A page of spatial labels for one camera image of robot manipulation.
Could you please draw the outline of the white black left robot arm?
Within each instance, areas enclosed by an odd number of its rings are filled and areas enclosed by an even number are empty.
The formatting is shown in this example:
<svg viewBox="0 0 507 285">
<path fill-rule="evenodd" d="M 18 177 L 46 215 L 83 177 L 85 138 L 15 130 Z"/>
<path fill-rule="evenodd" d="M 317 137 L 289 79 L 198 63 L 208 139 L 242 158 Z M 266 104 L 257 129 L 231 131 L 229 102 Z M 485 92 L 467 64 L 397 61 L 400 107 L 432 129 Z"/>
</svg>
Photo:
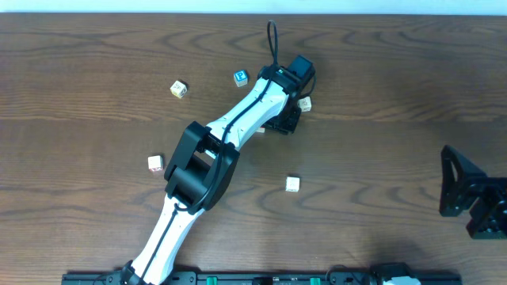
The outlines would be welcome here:
<svg viewBox="0 0 507 285">
<path fill-rule="evenodd" d="M 263 125 L 292 132 L 300 114 L 297 101 L 316 82 L 314 75 L 312 65 L 265 66 L 228 113 L 206 126 L 187 126 L 164 173 L 162 213 L 143 251 L 121 269 L 120 283 L 160 284 L 169 277 L 193 223 L 227 190 L 242 146 Z"/>
</svg>

